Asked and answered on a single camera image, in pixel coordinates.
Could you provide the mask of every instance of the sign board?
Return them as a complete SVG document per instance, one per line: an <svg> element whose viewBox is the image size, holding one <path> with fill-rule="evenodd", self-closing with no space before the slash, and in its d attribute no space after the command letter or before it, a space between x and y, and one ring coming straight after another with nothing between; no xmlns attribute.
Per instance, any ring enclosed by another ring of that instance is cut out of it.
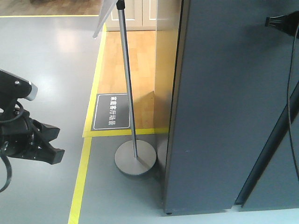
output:
<svg viewBox="0 0 299 224"><path fill-rule="evenodd" d="M130 128L128 95L126 93L98 94L93 130Z"/></svg>
<svg viewBox="0 0 299 224"><path fill-rule="evenodd" d="M102 29L105 21L112 12L113 8L116 6L118 0L103 0L102 7L99 12L99 23L97 29L95 30L93 37L96 38Z"/></svg>

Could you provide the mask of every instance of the white door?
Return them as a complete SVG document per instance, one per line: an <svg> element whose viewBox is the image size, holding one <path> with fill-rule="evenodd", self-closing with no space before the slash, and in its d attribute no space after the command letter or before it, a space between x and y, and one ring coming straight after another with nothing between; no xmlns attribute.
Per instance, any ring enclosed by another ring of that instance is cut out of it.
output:
<svg viewBox="0 0 299 224"><path fill-rule="evenodd" d="M125 4L127 30L142 27L142 0L126 0ZM108 31L120 30L116 7L113 9L105 24Z"/></svg>
<svg viewBox="0 0 299 224"><path fill-rule="evenodd" d="M155 30L157 0L126 0L127 30ZM108 31L120 30L116 7L106 20Z"/></svg>
<svg viewBox="0 0 299 224"><path fill-rule="evenodd" d="M157 0L142 0L142 26L156 29Z"/></svg>

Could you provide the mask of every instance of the black floor sign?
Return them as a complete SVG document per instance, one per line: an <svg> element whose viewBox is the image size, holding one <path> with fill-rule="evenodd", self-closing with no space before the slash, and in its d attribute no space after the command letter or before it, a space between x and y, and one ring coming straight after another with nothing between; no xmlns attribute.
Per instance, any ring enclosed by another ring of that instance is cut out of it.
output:
<svg viewBox="0 0 299 224"><path fill-rule="evenodd" d="M93 130L130 128L128 95L98 94L93 118Z"/></svg>

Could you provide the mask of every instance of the round base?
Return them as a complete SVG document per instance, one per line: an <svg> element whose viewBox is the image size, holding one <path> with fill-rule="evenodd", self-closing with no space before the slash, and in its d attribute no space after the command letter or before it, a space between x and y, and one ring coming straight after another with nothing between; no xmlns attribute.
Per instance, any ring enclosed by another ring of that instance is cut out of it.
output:
<svg viewBox="0 0 299 224"><path fill-rule="evenodd" d="M141 175L149 171L156 162L156 151L149 143L137 140L138 158L133 154L133 142L127 141L117 149L115 164L121 172L128 175Z"/></svg>

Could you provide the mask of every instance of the yellow tape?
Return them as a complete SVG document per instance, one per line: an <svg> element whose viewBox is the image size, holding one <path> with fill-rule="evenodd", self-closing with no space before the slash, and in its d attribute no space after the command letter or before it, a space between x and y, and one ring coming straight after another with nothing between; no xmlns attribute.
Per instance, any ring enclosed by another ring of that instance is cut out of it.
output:
<svg viewBox="0 0 299 224"><path fill-rule="evenodd" d="M155 128L155 134L168 134L168 127Z"/></svg>
<svg viewBox="0 0 299 224"><path fill-rule="evenodd" d="M84 138L81 160L75 185L68 224L78 224L89 162L92 138Z"/></svg>
<svg viewBox="0 0 299 224"><path fill-rule="evenodd" d="M154 134L154 128L136 129L136 134ZM84 132L83 137L131 135L131 129Z"/></svg>
<svg viewBox="0 0 299 224"><path fill-rule="evenodd" d="M94 74L94 78L93 78L92 92L90 95L84 130L90 130L91 125L92 125L93 111L94 111L94 107L95 107L95 99L96 99L98 84L99 84L99 80L100 80L100 70L101 70L103 54L104 54L104 46L105 46L105 41L106 41L106 30L107 30L106 26L104 26L103 32L102 32L102 38L101 38L101 42L100 42L98 59L97 59L97 63L96 63L95 74ZM79 165L79 169L78 169L78 175L77 175L73 200L71 203L71 211L70 211L68 224L78 224L79 223L81 204L82 204L86 174L87 174L87 169L88 169L89 155L90 155L90 150L91 150L91 143L92 143L91 137L84 138L81 160L80 160L80 165Z"/></svg>
<svg viewBox="0 0 299 224"><path fill-rule="evenodd" d="M93 77L93 86L92 86L92 90L91 90L91 94L90 94L90 98L89 98L89 105L88 105L87 115L86 115L86 120L85 120L85 125L84 125L84 132L91 131L91 128L92 128L93 112L94 112L94 108L95 108L95 101L97 98L98 86L99 86L101 69L102 69L102 62L103 62L103 57L104 57L106 33L107 33L107 28L104 25L103 31L102 31L98 59L97 59L94 77Z"/></svg>
<svg viewBox="0 0 299 224"><path fill-rule="evenodd" d="M31 17L96 17L99 15L1 15L0 18L31 18Z"/></svg>

